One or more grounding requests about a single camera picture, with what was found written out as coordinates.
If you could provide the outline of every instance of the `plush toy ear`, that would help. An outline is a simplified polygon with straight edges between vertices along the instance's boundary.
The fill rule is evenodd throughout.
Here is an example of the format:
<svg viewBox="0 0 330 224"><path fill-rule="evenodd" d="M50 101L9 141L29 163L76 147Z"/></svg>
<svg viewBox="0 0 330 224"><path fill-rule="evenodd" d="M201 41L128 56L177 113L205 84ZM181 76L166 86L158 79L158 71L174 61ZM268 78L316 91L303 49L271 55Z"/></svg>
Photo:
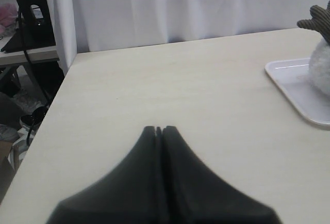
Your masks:
<svg viewBox="0 0 330 224"><path fill-rule="evenodd" d="M328 44L330 44L330 1L327 8L312 6L310 8L311 19L299 20L297 26L303 29L310 29L319 32Z"/></svg>

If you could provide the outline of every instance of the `floor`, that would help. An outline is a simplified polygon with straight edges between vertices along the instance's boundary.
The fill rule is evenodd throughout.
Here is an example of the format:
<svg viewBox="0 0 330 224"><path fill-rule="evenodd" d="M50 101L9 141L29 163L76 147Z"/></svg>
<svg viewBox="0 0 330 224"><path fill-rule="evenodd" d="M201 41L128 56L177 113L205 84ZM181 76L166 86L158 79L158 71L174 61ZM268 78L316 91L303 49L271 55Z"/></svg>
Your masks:
<svg viewBox="0 0 330 224"><path fill-rule="evenodd" d="M28 78L23 67L19 67L18 75L22 87L27 90L30 95L36 96L32 82ZM20 126L20 116L24 115L19 107L10 101L10 99L0 93L0 124L8 125L17 130L21 128Z"/></svg>

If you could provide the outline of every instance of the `white plush toy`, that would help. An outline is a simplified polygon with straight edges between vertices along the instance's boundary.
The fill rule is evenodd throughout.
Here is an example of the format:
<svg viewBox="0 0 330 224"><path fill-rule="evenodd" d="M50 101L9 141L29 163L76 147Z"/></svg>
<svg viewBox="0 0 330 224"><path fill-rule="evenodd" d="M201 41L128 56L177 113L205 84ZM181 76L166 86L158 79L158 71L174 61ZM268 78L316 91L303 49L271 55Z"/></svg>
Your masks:
<svg viewBox="0 0 330 224"><path fill-rule="evenodd" d="M315 30L323 39L317 45L309 61L311 82L324 94L330 96L330 2L327 9L319 6L310 8L310 20L300 20L300 28Z"/></svg>

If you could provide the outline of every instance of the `curtain fold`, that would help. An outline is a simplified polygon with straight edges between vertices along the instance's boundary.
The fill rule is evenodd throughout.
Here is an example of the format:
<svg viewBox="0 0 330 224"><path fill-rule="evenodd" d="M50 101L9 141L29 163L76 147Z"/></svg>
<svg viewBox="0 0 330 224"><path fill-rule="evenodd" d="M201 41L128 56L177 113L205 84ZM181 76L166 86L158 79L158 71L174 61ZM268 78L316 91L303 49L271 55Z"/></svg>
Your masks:
<svg viewBox="0 0 330 224"><path fill-rule="evenodd" d="M48 0L62 66L77 51L296 27L328 0Z"/></svg>

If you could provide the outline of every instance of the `white tray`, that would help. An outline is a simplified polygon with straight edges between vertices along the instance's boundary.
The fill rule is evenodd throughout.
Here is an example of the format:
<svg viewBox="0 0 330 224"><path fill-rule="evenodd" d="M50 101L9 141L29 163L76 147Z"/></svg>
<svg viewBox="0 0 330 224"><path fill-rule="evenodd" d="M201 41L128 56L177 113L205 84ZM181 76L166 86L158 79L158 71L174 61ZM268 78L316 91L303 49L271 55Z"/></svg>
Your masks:
<svg viewBox="0 0 330 224"><path fill-rule="evenodd" d="M308 63L309 58L273 61L266 72L306 120L330 127L330 98L311 84Z"/></svg>

